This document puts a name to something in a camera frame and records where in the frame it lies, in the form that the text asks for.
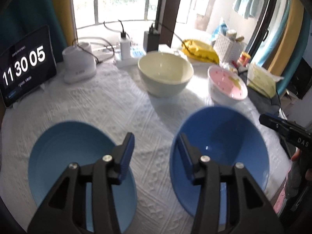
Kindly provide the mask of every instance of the storage box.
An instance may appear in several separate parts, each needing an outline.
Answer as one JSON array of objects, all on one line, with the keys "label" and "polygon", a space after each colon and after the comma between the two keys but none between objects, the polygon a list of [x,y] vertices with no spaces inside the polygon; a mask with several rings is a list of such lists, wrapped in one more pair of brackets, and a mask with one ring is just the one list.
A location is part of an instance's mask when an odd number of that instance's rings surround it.
[{"label": "storage box", "polygon": [[213,49],[218,54],[220,62],[236,62],[244,50],[244,44],[232,41],[223,34],[218,34]]}]

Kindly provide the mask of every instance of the yellow package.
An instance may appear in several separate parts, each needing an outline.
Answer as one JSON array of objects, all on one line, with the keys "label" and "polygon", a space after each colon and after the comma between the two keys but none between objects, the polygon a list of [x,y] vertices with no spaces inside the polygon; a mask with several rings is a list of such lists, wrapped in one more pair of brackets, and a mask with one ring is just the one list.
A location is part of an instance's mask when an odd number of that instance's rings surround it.
[{"label": "yellow package", "polygon": [[200,40],[193,39],[183,40],[183,43],[182,52],[186,56],[198,61],[211,62],[219,65],[219,56],[212,46]]},{"label": "yellow package", "polygon": [[272,75],[262,67],[258,67],[255,63],[248,66],[247,86],[259,92],[267,98],[272,98],[276,94],[276,83],[283,79]]}]

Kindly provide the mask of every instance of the table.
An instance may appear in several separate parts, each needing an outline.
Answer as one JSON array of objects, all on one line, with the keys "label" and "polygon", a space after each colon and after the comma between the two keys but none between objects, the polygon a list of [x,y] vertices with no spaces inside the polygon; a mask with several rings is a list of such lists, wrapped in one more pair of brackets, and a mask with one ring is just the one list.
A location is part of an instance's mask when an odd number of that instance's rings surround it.
[{"label": "table", "polygon": [[[7,110],[2,124],[0,196],[24,228],[36,210],[28,186],[28,160],[38,137],[65,120],[88,122],[116,144],[128,131],[136,138],[130,163],[138,192],[135,218],[126,233],[190,233],[193,218],[179,204],[169,175],[169,153],[179,126],[191,113],[213,105],[207,90],[207,66],[194,67],[195,76],[179,95],[159,99],[147,94],[137,67],[98,66],[97,75],[68,85],[60,72],[26,96],[16,109]],[[269,153],[269,182],[265,194],[273,197],[290,167],[276,133],[259,124],[259,113],[249,99],[235,107],[260,130]]]}]

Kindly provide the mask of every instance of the charger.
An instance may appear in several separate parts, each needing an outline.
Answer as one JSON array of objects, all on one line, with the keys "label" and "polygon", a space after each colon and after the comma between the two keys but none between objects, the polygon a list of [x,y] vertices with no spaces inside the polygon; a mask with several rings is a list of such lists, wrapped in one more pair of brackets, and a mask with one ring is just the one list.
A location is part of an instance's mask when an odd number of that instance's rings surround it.
[{"label": "charger", "polygon": [[118,20],[121,23],[122,26],[122,32],[120,33],[120,53],[122,60],[127,60],[131,58],[130,55],[130,47],[131,42],[129,39],[127,39],[126,32],[124,31],[124,26],[122,25],[122,22]]},{"label": "charger", "polygon": [[144,32],[143,49],[144,51],[158,51],[160,33],[153,27],[153,24],[148,31]]}]

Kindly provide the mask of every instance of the cream bowl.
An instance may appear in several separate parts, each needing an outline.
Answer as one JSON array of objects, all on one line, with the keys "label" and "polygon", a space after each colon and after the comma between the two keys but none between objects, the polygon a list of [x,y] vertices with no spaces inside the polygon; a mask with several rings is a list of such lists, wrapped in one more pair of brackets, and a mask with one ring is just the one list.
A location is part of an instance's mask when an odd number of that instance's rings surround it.
[{"label": "cream bowl", "polygon": [[220,105],[233,106],[248,96],[243,80],[235,73],[213,65],[208,69],[208,90]]},{"label": "cream bowl", "polygon": [[149,52],[138,61],[142,82],[147,91],[156,97],[179,94],[194,75],[191,63],[180,56]]}]

